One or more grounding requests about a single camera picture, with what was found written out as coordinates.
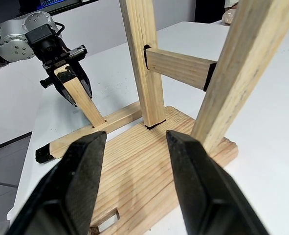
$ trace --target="wooden board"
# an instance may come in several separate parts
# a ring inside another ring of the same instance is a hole
[[[54,70],[54,73],[59,79],[62,79],[65,75],[75,76],[69,64],[57,68]],[[74,77],[71,80],[63,83],[63,86],[66,88],[72,99],[76,102],[82,112],[84,112],[93,126],[99,126],[105,123],[104,118],[96,108],[94,102],[88,96],[87,92],[77,77]]]
[[[178,206],[166,130],[189,134],[194,119],[173,107],[165,111],[166,121],[154,129],[140,123],[107,142],[91,226],[116,208],[120,219],[102,234],[143,234]],[[237,154],[236,144],[224,138],[211,156],[225,166]]]
[[[145,65],[144,47],[157,47],[152,0],[119,0],[144,124],[165,120],[161,75]]]
[[[191,136],[211,151],[253,91],[289,29],[289,1],[242,0]]]
[[[86,136],[101,130],[110,133],[132,121],[139,119],[140,117],[142,117],[140,103],[132,103],[110,115],[107,115],[105,117],[107,122],[102,125],[97,127],[92,127],[91,125],[84,126],[43,146],[36,151],[36,160],[39,163],[43,163],[53,158],[61,158],[66,153],[69,145],[82,136]]]
[[[211,73],[212,75],[216,64],[215,61],[157,48],[147,49],[146,59],[149,70],[201,90],[204,89],[208,74]]]

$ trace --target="black rubber foot cap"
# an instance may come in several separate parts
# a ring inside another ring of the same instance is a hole
[[[36,161],[38,163],[45,163],[54,159],[54,157],[50,154],[50,144],[39,148],[36,150]]]
[[[150,127],[148,127],[147,125],[145,125],[145,127],[148,128],[149,130],[152,130],[154,127],[156,127],[156,126],[162,124],[162,123],[165,122],[165,121],[166,121],[166,119],[165,119],[164,121],[158,123],[158,124],[155,124],[154,126],[150,126]]]

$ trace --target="white table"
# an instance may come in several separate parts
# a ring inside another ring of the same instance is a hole
[[[158,32],[161,49],[218,60],[228,27],[178,23]],[[107,115],[138,100],[127,44],[87,57],[81,62],[88,74],[93,100]],[[195,118],[204,92],[163,78],[166,105]],[[135,121],[108,136],[117,136]],[[35,150],[84,125],[82,112],[50,87],[43,92],[22,177],[13,219],[38,181],[58,162],[38,164]],[[240,111],[226,137],[239,146],[239,156],[225,169],[233,176],[271,234],[289,234],[289,34]],[[152,227],[147,234],[185,234],[180,208]]]

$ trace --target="wood grain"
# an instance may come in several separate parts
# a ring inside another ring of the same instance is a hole
[[[85,126],[51,142],[50,154],[54,158],[61,158],[66,153],[69,145],[82,136],[86,136],[101,130],[104,130],[107,133],[113,132],[122,126],[139,119],[141,116],[140,103],[132,103],[123,109],[118,110],[117,112],[105,116],[107,122],[102,125],[94,128],[91,125]]]
[[[105,123],[104,118],[96,108],[94,102],[88,96],[83,85],[72,71],[69,64],[63,65],[54,70],[55,75],[61,80],[76,105],[84,112],[88,120],[94,126]]]
[[[157,47],[152,0],[120,0],[144,124],[165,120],[161,75],[145,65],[144,46]]]
[[[207,151],[221,141],[288,29],[289,1],[240,1],[191,133]]]
[[[96,127],[105,123],[104,118],[86,93],[78,78],[64,83],[64,87],[93,126]]]
[[[146,58],[149,70],[201,90],[204,89],[210,65],[216,63],[157,48],[147,49]]]
[[[120,219],[102,234],[143,234],[178,206],[166,130],[190,133],[194,119],[166,107],[166,121],[152,130],[142,123],[107,142],[91,226],[117,208]],[[223,139],[211,156],[225,166],[238,154]]]

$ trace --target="computer screen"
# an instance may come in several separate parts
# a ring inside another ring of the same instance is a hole
[[[55,15],[95,1],[97,0],[0,0],[0,23],[37,10]]]

